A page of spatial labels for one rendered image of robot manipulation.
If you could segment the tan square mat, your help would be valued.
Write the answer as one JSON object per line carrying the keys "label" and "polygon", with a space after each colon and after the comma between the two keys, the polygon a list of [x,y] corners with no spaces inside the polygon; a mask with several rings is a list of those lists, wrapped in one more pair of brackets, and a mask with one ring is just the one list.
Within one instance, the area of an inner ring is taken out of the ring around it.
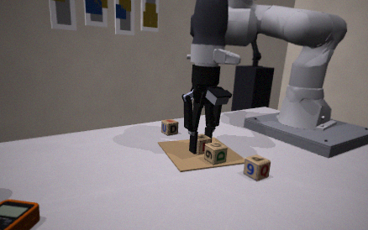
{"label": "tan square mat", "polygon": [[163,149],[180,172],[244,164],[244,158],[227,146],[226,162],[213,165],[204,159],[204,154],[193,154],[190,152],[189,143],[190,139],[186,139],[158,142],[158,145]]}

